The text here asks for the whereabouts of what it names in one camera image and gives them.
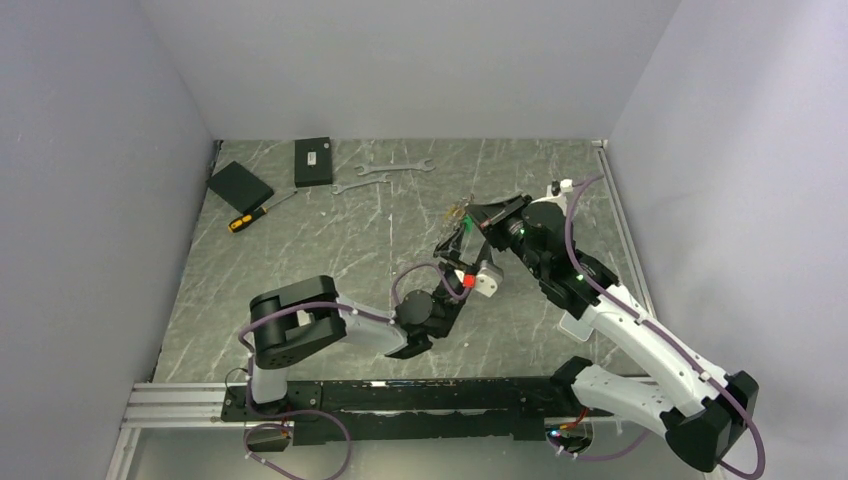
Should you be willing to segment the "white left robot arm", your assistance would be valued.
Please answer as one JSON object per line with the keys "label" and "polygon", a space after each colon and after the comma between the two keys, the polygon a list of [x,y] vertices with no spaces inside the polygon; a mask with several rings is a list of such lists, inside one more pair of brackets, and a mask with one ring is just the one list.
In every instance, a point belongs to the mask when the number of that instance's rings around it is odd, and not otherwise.
{"label": "white left robot arm", "polygon": [[238,335],[248,349],[248,407],[264,420],[279,417],[287,406],[290,368],[324,348],[343,342],[373,349],[394,359],[416,357],[451,332],[466,299],[477,292],[493,296],[503,280],[489,243],[475,261],[460,258],[465,232],[439,244],[430,267],[439,276],[432,291],[398,295],[380,310],[342,294],[328,275],[318,275],[254,297],[250,323]]}

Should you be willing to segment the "green key tag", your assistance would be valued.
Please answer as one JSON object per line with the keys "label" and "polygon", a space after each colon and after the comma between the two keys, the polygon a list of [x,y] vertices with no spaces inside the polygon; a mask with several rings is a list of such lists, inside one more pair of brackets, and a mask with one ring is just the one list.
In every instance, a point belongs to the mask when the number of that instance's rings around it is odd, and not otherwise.
{"label": "green key tag", "polygon": [[462,221],[464,232],[470,233],[474,227],[473,221],[470,217],[465,216]]}

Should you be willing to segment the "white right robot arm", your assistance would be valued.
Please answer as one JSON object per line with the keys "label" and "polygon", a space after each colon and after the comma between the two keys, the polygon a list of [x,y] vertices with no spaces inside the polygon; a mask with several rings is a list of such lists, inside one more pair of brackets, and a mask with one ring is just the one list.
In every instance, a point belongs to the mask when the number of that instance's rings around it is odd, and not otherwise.
{"label": "white right robot arm", "polygon": [[600,409],[665,439],[690,467],[711,472],[748,428],[759,385],[745,371],[730,374],[686,346],[632,296],[605,265],[575,247],[564,200],[518,195],[470,204],[467,217],[486,241],[509,250],[564,312],[561,330],[580,326],[619,347],[652,378],[647,385],[572,358],[553,375],[551,401],[574,415]]}

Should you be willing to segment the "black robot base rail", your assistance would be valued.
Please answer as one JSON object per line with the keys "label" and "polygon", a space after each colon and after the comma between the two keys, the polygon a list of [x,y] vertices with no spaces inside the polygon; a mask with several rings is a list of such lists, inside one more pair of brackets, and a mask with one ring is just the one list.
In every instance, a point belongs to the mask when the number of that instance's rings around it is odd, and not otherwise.
{"label": "black robot base rail", "polygon": [[541,441],[548,427],[584,408],[545,376],[291,381],[281,407],[246,405],[243,386],[226,388],[220,418],[229,423],[291,418],[297,446],[331,441],[509,437]]}

